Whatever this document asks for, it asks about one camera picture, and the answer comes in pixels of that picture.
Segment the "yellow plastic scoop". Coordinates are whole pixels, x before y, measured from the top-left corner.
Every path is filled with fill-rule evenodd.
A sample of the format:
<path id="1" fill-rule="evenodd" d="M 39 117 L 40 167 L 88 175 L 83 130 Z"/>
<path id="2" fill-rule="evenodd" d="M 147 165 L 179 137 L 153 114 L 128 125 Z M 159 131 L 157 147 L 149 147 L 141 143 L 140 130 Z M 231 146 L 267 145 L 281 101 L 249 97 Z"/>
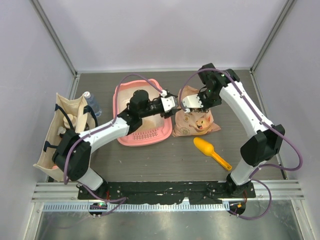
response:
<path id="1" fill-rule="evenodd" d="M 193 143 L 200 152 L 202 152 L 207 157 L 212 157 L 225 170 L 232 170 L 232 166 L 215 152 L 215 148 L 211 143 L 200 137 L 195 137 L 193 139 Z"/>

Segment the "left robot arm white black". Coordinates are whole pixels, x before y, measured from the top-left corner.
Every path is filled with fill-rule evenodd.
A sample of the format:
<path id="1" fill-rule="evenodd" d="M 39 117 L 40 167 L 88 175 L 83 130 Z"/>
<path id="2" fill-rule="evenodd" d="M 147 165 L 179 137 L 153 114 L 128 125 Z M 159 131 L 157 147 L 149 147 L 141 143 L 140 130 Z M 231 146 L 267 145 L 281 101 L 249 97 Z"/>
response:
<path id="1" fill-rule="evenodd" d="M 76 133 L 68 129 L 56 147 L 52 160 L 63 171 L 63 181 L 80 182 L 89 188 L 89 194 L 100 200 L 107 192 L 103 178 L 90 168 L 91 154 L 118 138 L 134 133 L 143 124 L 143 118 L 160 115 L 169 118 L 179 111 L 178 97 L 163 90 L 149 99 L 145 90 L 133 93 L 126 108 L 113 120 L 91 130 Z"/>

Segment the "beige canvas tote bag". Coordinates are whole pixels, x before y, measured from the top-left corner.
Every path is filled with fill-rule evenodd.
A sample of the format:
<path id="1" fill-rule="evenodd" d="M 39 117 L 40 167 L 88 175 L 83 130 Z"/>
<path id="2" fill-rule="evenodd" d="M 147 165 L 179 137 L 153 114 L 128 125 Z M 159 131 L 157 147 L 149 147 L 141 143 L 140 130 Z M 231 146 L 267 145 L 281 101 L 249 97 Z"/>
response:
<path id="1" fill-rule="evenodd" d="M 55 166 L 52 157 L 56 150 L 55 147 L 59 145 L 62 139 L 58 133 L 59 128 L 66 127 L 66 115 L 75 117 L 76 122 L 73 127 L 76 133 L 91 130 L 98 126 L 97 117 L 83 95 L 73 100 L 69 100 L 59 94 L 56 95 L 54 116 L 50 123 L 40 158 L 33 166 L 58 182 L 63 181 L 63 171 Z"/>

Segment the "dark bottle white pump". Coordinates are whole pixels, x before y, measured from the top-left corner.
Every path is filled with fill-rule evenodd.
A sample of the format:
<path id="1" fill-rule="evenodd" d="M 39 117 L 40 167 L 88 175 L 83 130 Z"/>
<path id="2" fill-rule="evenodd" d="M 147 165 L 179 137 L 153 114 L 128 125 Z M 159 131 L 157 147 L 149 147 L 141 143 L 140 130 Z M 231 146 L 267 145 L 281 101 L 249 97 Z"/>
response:
<path id="1" fill-rule="evenodd" d="M 66 133 L 66 131 L 67 131 L 66 128 L 64 128 L 63 126 L 60 126 L 58 128 L 57 135 L 60 136 L 61 138 L 63 138 L 63 136 Z"/>

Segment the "clear plastic water bottle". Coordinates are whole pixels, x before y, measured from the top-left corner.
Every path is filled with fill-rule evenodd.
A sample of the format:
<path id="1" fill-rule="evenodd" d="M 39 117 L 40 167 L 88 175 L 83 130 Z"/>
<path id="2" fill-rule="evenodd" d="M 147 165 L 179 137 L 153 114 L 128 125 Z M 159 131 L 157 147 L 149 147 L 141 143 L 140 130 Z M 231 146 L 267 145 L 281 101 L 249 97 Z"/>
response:
<path id="1" fill-rule="evenodd" d="M 92 108 L 96 117 L 100 117 L 102 114 L 102 109 L 93 93 L 85 91 L 83 93 L 84 98 L 86 99 L 87 104 Z"/>

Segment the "pink litter box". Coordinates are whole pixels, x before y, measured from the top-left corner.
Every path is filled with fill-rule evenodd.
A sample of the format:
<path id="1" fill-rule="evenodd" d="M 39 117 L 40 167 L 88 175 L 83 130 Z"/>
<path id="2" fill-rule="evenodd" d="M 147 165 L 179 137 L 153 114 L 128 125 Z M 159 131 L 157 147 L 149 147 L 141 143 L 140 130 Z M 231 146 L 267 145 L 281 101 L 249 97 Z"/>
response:
<path id="1" fill-rule="evenodd" d="M 137 90 L 145 90 L 149 99 L 153 100 L 160 96 L 160 93 L 153 86 L 162 89 L 155 79 L 151 79 L 152 84 L 145 80 L 134 80 L 120 85 L 118 95 L 114 95 L 112 99 L 113 115 L 123 111 L 130 98 Z M 172 119 L 163 118 L 159 114 L 145 117 L 142 119 L 142 126 L 130 135 L 119 137 L 117 141 L 127 147 L 141 147 L 159 143 L 167 139 L 173 130 Z"/>

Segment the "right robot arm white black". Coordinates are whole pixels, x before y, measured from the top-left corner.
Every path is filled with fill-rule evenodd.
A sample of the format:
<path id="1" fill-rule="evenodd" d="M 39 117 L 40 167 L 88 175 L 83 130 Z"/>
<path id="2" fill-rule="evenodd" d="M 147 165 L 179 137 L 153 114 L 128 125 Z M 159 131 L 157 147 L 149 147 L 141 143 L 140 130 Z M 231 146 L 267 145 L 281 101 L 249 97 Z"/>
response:
<path id="1" fill-rule="evenodd" d="M 226 193 L 236 198 L 248 187 L 251 174 L 280 151 L 283 139 L 278 134 L 285 134 L 285 129 L 281 124 L 274 125 L 264 116 L 232 69 L 221 71 L 208 63 L 197 74 L 204 87 L 198 94 L 184 97 L 183 105 L 189 111 L 206 111 L 226 102 L 248 136 L 240 148 L 240 162 L 226 177 Z"/>

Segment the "aluminium rail frame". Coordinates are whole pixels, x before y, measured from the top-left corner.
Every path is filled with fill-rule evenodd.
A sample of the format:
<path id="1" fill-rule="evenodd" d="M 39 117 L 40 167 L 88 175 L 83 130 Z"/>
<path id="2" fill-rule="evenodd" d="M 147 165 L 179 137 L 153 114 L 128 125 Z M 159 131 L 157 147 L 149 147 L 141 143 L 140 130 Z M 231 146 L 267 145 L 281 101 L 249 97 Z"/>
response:
<path id="1" fill-rule="evenodd" d="M 249 201 L 303 200 L 296 180 L 252 182 L 243 193 L 230 195 L 222 181 L 109 182 L 107 192 L 94 198 L 79 183 L 39 182 L 32 202 L 42 211 L 84 212 L 96 215 L 118 212 L 228 211 Z"/>

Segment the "beige wooden item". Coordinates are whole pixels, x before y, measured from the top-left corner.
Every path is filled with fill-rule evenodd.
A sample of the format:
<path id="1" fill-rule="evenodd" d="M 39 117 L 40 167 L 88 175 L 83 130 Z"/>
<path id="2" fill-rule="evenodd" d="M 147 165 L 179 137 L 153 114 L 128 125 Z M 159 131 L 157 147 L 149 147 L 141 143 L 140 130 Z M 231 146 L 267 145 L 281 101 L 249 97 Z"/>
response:
<path id="1" fill-rule="evenodd" d="M 66 129 L 75 128 L 77 125 L 77 120 L 78 118 L 75 115 L 68 113 L 66 116 L 63 117 L 64 127 Z"/>

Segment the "pink cat litter bag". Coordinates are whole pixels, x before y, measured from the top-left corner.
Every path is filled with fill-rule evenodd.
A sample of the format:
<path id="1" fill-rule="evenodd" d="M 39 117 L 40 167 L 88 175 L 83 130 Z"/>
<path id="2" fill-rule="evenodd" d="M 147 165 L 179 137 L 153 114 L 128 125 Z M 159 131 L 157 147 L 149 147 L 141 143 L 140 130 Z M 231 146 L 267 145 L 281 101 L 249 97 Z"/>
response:
<path id="1" fill-rule="evenodd" d="M 214 122 L 211 110 L 185 113 L 183 110 L 175 114 L 173 137 L 202 136 L 217 132 L 221 127 Z"/>

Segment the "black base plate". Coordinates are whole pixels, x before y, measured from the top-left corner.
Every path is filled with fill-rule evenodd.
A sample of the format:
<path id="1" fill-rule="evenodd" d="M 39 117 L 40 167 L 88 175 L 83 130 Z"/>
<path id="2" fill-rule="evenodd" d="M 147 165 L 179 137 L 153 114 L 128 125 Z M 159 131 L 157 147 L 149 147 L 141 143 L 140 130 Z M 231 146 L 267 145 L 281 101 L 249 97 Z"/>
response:
<path id="1" fill-rule="evenodd" d="M 218 204 L 222 199 L 256 197 L 254 185 L 251 182 L 236 190 L 229 188 L 224 181 L 104 182 L 92 192 L 80 183 L 76 187 L 79 200 L 107 199 L 111 202 L 126 198 L 125 203 L 132 205 L 178 205 L 185 198 L 188 198 L 191 205 L 204 205 Z"/>

